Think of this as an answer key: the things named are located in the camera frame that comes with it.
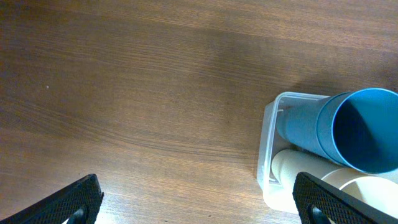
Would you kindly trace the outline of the cream cup back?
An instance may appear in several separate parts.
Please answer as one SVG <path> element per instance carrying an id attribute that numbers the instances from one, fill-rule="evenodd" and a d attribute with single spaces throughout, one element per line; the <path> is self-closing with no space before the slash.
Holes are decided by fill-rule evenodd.
<path id="1" fill-rule="evenodd" d="M 343 168 L 327 159 L 313 154 L 285 149 L 278 152 L 272 162 L 271 171 L 285 189 L 293 190 L 296 176 L 299 172 L 322 179 L 324 176 Z"/>

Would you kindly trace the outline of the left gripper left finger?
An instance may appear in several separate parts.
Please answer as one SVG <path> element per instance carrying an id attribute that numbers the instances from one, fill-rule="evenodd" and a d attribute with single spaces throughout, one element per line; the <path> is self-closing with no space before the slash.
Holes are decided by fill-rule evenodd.
<path id="1" fill-rule="evenodd" d="M 1 223 L 94 223 L 104 193 L 96 174 L 88 174 Z"/>

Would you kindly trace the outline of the cream cup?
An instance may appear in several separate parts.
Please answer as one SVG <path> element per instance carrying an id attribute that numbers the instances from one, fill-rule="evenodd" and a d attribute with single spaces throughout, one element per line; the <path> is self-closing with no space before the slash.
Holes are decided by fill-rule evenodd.
<path id="1" fill-rule="evenodd" d="M 327 159 L 313 154 L 285 149 L 278 152 L 272 162 L 271 171 L 285 189 L 293 190 L 296 176 L 299 172 L 322 179 L 324 176 L 343 168 Z"/>
<path id="2" fill-rule="evenodd" d="M 342 168 L 322 177 L 322 181 L 397 218 L 397 184 L 391 180 Z"/>

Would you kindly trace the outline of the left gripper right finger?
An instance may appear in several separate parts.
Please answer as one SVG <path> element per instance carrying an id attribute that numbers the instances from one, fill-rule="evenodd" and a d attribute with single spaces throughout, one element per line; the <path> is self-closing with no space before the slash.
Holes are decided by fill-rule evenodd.
<path id="1" fill-rule="evenodd" d="M 297 174 L 292 195 L 304 224 L 397 223 L 396 218 L 338 190 L 308 172 Z"/>

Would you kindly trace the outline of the blue cup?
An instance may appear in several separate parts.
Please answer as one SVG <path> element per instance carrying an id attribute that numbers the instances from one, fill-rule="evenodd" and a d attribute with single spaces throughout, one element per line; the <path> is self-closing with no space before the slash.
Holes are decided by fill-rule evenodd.
<path id="1" fill-rule="evenodd" d="M 279 135 L 303 149 L 342 165 L 321 147 L 317 134 L 317 121 L 322 109 L 319 103 L 293 106 L 283 110 L 277 118 Z"/>
<path id="2" fill-rule="evenodd" d="M 333 161 L 361 172 L 397 169 L 397 93 L 368 88 L 328 99 L 317 118 L 317 139 Z"/>

